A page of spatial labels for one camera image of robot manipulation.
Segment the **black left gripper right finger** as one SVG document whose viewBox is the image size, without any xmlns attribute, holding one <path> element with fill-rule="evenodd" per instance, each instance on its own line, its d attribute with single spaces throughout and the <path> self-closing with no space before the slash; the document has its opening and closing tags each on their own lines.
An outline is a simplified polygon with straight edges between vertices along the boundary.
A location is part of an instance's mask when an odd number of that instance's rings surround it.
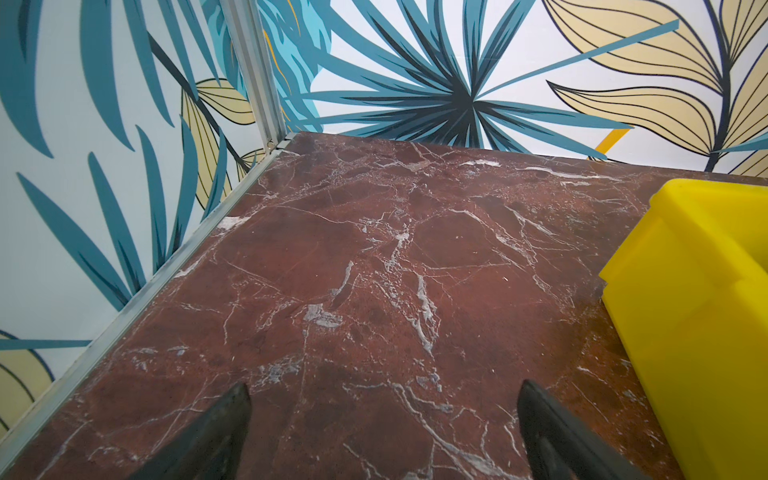
<svg viewBox="0 0 768 480">
<path fill-rule="evenodd" d="M 532 380 L 521 385 L 517 413 L 534 479 L 647 477 Z"/>
</svg>

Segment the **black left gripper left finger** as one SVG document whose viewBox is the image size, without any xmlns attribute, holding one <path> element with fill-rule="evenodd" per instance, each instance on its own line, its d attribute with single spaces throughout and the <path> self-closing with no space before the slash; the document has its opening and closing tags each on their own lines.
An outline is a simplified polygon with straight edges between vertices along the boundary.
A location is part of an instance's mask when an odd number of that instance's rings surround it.
<svg viewBox="0 0 768 480">
<path fill-rule="evenodd" d="M 238 383 L 130 475 L 132 479 L 234 479 L 252 406 Z"/>
</svg>

